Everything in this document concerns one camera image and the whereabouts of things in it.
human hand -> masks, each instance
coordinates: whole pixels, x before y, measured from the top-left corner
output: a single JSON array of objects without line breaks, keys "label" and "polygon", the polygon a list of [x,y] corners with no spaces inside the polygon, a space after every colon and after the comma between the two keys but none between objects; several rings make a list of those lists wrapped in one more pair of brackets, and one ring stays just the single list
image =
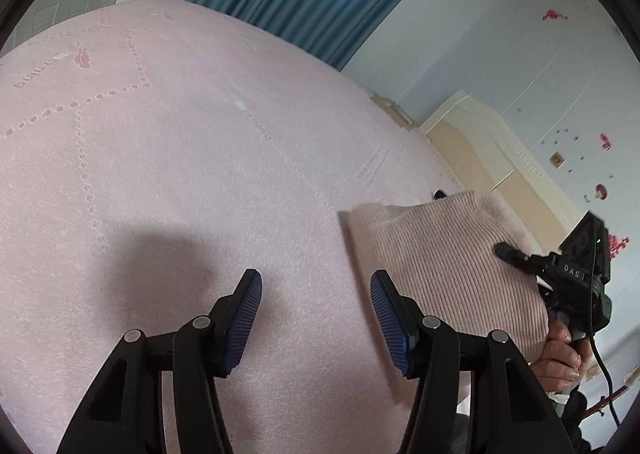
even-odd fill
[{"label": "human hand", "polygon": [[591,362],[593,352],[587,339],[578,341],[576,349],[571,344],[571,334],[559,320],[549,321],[549,333],[539,360],[530,367],[546,392],[563,390],[579,380]]}]

pink bedsheet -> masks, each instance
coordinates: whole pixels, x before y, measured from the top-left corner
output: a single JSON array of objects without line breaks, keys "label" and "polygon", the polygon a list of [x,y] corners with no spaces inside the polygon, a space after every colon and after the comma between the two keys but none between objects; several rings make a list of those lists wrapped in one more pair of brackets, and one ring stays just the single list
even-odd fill
[{"label": "pink bedsheet", "polygon": [[0,404],[36,454],[127,329],[177,329],[250,267],[262,305],[218,384],[238,452],[396,451],[409,409],[337,213],[457,190],[419,133],[296,47],[179,0],[40,33],[0,60],[0,106]]}]

